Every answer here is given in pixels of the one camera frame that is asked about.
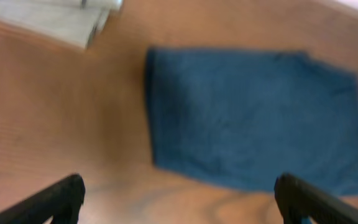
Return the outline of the navy blue cloth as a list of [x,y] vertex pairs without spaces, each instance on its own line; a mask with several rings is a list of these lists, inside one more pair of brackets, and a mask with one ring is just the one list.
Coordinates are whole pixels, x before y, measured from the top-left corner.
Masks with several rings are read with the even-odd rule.
[[145,99],[154,164],[271,191],[291,172],[358,195],[358,79],[303,52],[152,48]]

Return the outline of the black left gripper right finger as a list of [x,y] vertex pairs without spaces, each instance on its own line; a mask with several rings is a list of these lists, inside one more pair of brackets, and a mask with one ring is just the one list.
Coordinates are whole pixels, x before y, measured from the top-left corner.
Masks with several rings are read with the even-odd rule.
[[274,196],[284,224],[358,224],[358,209],[289,173],[276,179]]

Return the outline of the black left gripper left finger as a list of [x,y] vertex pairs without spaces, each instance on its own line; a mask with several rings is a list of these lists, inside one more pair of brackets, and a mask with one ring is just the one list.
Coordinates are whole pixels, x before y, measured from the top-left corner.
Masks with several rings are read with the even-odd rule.
[[72,174],[0,212],[0,224],[77,224],[85,198],[80,174]]

